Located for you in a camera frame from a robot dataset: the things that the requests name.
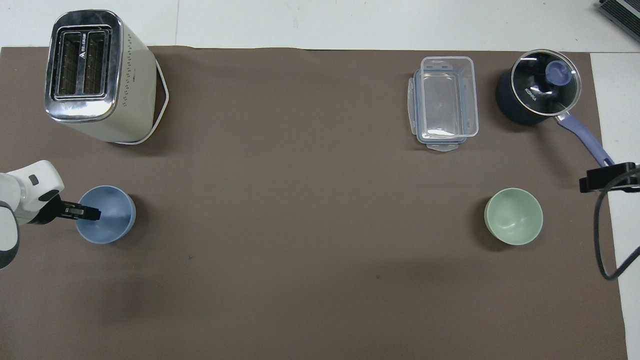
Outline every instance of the white table surface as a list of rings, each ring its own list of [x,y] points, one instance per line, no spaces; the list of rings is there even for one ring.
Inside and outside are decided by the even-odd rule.
[[[0,0],[0,47],[48,46],[60,15],[96,8],[117,13],[147,45],[585,51],[592,53],[604,147],[618,162],[640,163],[640,43],[596,5],[597,0]],[[610,206],[621,262],[640,245],[640,222],[632,216],[640,209],[640,194],[612,193]],[[619,283],[628,358],[640,359],[640,261]]]

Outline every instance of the purple pot handle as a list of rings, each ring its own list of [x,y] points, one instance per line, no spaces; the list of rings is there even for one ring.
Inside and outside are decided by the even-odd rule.
[[[587,150],[591,153],[594,159],[600,164],[601,167],[606,167],[615,164],[609,154],[602,148],[598,139],[587,129],[587,127],[578,118],[569,113],[564,113],[556,116],[558,125],[571,131],[575,136],[578,136],[580,141],[584,144]]]

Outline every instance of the white cable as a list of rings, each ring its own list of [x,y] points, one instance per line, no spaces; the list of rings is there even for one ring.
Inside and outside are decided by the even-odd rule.
[[[162,105],[162,108],[160,109],[160,113],[158,114],[158,118],[156,119],[156,123],[153,125],[153,127],[151,127],[151,131],[149,131],[149,134],[147,134],[141,140],[138,140],[138,141],[135,141],[135,142],[114,142],[114,143],[119,143],[121,145],[138,145],[139,143],[143,143],[146,139],[148,139],[151,136],[151,134],[154,133],[154,131],[156,130],[158,124],[160,124],[160,120],[162,119],[162,115],[164,114],[164,109],[166,109],[166,105],[169,103],[169,88],[166,86],[166,81],[164,80],[164,75],[162,73],[162,69],[160,69],[160,64],[158,64],[157,60],[156,60],[156,68],[158,69],[158,74],[160,74],[160,80],[162,81],[162,85],[164,87],[164,104]]]

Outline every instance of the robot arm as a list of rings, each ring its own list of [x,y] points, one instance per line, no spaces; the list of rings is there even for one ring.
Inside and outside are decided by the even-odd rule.
[[[56,217],[100,218],[98,209],[62,201],[59,193],[64,188],[58,171],[46,160],[0,173],[0,269],[18,251],[19,225],[46,224]]]

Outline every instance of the green bowl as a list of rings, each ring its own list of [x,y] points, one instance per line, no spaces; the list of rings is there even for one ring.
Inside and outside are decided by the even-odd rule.
[[[507,188],[496,193],[484,208],[491,233],[510,245],[530,243],[542,230],[542,208],[529,192]]]

